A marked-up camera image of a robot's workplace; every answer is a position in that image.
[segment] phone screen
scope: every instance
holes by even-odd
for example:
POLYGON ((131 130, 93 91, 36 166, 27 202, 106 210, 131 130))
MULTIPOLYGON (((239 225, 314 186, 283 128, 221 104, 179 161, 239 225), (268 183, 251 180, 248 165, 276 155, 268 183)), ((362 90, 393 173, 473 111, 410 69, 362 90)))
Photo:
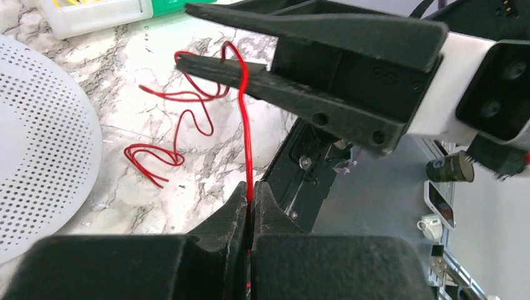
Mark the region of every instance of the phone screen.
POLYGON ((444 196, 440 195, 436 187, 429 183, 429 200, 436 210, 440 212, 447 223, 454 228, 454 213, 452 207, 447 203, 444 196))

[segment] red wire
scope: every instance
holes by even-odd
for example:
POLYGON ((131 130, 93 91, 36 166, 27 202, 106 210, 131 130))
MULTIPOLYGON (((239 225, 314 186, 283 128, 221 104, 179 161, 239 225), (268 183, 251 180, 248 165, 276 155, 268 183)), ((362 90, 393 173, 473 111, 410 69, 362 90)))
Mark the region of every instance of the red wire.
MULTIPOLYGON (((246 106, 244 103, 244 95, 245 90, 248 85, 249 81, 249 71, 247 64, 245 63, 243 57, 241 56, 241 53, 239 53, 238 49, 229 41, 226 41, 221 46, 221 59, 226 59, 226 48, 230 48, 232 52, 236 55, 237 60, 239 61, 239 65, 241 66, 241 83, 239 85, 239 92, 237 94, 237 101, 239 103, 239 109, 241 110, 241 117, 243 122, 243 134, 244 134, 244 145, 245 145, 245 163, 246 163, 246 181, 247 181, 247 202, 250 204, 252 202, 253 196, 254 196, 254 182, 253 182, 253 164, 252 164, 252 145, 251 145, 251 135, 250 135, 250 122, 246 110, 246 106)), ((174 59, 175 63, 178 64, 178 57, 180 54, 193 54, 188 51, 177 51, 175 52, 174 59)), ((184 115, 190 114, 193 118, 193 123, 195 124, 195 127, 197 130, 204 136, 212 136, 214 133, 214 126, 212 123, 212 120, 210 118, 210 115, 208 113, 208 110, 206 109, 206 102, 223 98, 228 94, 228 91, 230 90, 230 87, 225 86, 224 90, 221 92, 222 87, 219 83, 217 83, 217 92, 215 94, 208 94, 207 92, 203 91, 197 84, 191 79, 190 75, 183 72, 182 73, 184 77, 188 80, 188 82, 195 88, 197 92, 192 91, 183 91, 183 92, 156 92, 152 89, 149 89, 146 86, 140 85, 140 89, 143 91, 146 91, 149 94, 153 94, 155 96, 158 96, 160 98, 163 98, 165 100, 169 101, 175 101, 175 102, 185 102, 185 103, 201 103, 202 109, 204 110, 204 113, 206 115, 206 119, 208 120, 208 124, 210 125, 209 132, 203 131, 199 124, 197 123, 197 119, 195 118, 195 114, 190 109, 186 109, 182 112, 182 114, 179 117, 179 121, 177 122, 175 134, 173 137, 173 147, 172 149, 164 149, 159 146, 150 145, 150 144, 132 144, 124 149, 123 153, 124 155, 130 160, 130 162, 142 173, 144 174, 152 183, 154 183, 159 188, 163 188, 163 186, 157 182, 157 180, 168 182, 166 178, 163 178, 161 176, 158 176, 154 174, 153 172, 147 170, 137 159, 137 154, 140 153, 148 153, 152 156, 154 156, 159 161, 170 165, 174 167, 181 166, 184 164, 185 159, 182 154, 180 154, 177 150, 177 137, 180 129, 181 122, 183 120, 184 115), (177 98, 175 96, 192 96, 192 98, 177 98)))

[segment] cup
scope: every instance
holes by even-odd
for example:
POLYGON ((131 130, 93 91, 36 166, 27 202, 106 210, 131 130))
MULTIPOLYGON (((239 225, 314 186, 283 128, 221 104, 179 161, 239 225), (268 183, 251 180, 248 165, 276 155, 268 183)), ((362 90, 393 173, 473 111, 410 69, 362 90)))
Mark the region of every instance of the cup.
POLYGON ((421 217, 416 226, 430 241, 438 242, 442 238, 444 226, 437 214, 427 214, 421 217))
POLYGON ((473 163, 465 151, 434 159, 425 167, 427 177, 435 183, 448 183, 467 181, 472 183, 475 179, 473 163))

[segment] white mug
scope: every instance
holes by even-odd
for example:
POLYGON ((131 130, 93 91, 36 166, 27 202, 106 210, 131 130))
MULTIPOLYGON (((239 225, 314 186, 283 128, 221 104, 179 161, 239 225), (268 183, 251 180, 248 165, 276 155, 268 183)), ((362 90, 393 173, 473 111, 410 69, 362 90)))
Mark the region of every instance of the white mug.
POLYGON ((444 226, 437 214, 427 214, 421 217, 416 226, 430 241, 438 242, 444 232, 444 226))

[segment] white plastic container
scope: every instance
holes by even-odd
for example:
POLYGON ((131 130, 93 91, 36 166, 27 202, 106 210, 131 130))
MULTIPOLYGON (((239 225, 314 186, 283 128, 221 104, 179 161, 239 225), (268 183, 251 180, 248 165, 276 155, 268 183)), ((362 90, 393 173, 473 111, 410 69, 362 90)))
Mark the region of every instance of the white plastic container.
POLYGON ((57 39, 153 17, 151 0, 100 0, 77 5, 67 0, 31 1, 22 0, 22 3, 29 8, 37 7, 41 11, 57 39))

